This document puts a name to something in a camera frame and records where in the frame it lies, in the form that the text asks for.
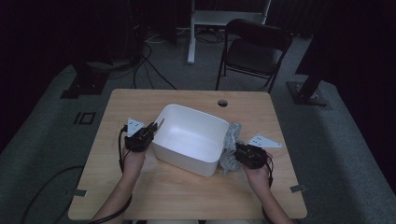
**white bin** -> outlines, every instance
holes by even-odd
[[[182,105],[167,105],[156,119],[155,156],[197,175],[215,173],[229,123]]]

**forearm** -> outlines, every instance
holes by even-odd
[[[122,176],[117,186],[113,189],[110,196],[107,198],[106,202],[102,205],[102,207],[92,218],[92,220],[97,220],[115,214],[116,212],[120,211],[125,204],[127,204],[127,202],[129,201],[132,195],[134,185],[137,181],[137,177],[131,178],[125,176],[126,175]],[[122,223],[123,218],[124,218],[124,213],[105,223],[106,224]]]
[[[262,203],[262,208],[264,209],[265,214],[271,219],[272,222],[275,224],[292,224],[292,221],[277,202],[271,190],[262,190],[261,192],[257,193],[257,196]]]

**human arm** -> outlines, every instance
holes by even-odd
[[[110,196],[105,201],[105,203],[92,218],[92,221],[98,220],[103,217],[108,217],[120,211],[121,208],[125,204],[127,204],[132,195],[134,186],[137,182],[138,177],[140,176],[140,172],[146,158],[146,151],[132,152],[128,151],[125,148],[123,148],[122,151],[123,157],[125,158],[123,160],[124,171],[122,177],[116,187],[111,192]],[[124,213],[104,223],[122,223],[123,218]]]
[[[277,202],[269,186],[269,168],[264,165],[260,169],[249,169],[243,165],[245,173],[247,175],[247,181],[250,187],[253,189],[259,201],[262,204],[265,214],[271,219],[275,224],[291,223],[288,215],[285,213],[283,208]]]

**black chair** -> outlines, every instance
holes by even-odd
[[[228,48],[229,35],[235,35],[235,39]],[[219,89],[221,71],[224,67],[224,76],[229,69],[266,78],[265,87],[271,81],[268,89],[270,93],[291,42],[291,34],[276,27],[242,19],[228,22],[225,27],[224,50],[221,55],[216,91]]]

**white marker tag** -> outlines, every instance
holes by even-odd
[[[259,134],[250,139],[248,141],[248,144],[254,147],[282,147],[282,144],[263,137]]]
[[[143,122],[128,118],[128,137],[131,137],[132,135],[137,133],[144,126],[145,124]]]

